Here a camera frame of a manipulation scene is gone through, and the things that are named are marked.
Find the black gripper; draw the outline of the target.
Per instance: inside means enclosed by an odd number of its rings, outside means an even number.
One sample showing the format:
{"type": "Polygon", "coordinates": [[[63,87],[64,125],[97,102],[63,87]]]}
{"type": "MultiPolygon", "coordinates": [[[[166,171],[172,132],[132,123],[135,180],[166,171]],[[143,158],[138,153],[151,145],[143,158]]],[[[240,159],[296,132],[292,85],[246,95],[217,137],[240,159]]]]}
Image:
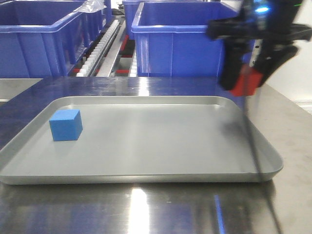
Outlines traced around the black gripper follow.
{"type": "Polygon", "coordinates": [[[208,21],[207,36],[212,40],[224,40],[220,85],[225,90],[232,90],[237,84],[243,56],[250,52],[250,40],[269,41],[261,45],[253,65],[262,75],[259,87],[297,54],[298,48],[293,41],[311,40],[312,28],[293,22],[302,3],[301,0],[244,0],[237,16],[208,21]]]}

